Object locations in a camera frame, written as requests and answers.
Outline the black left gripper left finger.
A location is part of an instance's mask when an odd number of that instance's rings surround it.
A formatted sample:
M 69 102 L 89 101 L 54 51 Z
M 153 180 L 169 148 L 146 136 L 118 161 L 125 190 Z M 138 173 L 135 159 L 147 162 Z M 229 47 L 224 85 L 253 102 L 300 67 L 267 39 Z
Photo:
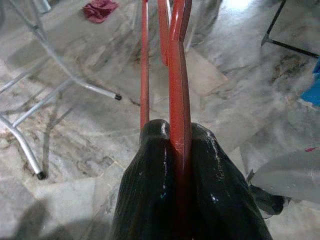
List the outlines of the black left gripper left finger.
M 175 173 L 169 123 L 151 120 L 121 179 L 111 225 L 113 240 L 171 240 Z

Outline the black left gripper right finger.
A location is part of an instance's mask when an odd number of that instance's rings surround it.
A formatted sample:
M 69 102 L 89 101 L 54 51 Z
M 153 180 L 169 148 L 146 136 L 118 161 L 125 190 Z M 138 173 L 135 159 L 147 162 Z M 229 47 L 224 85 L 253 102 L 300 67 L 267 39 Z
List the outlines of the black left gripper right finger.
M 248 184 L 214 133 L 192 126 L 195 240 L 270 240 Z

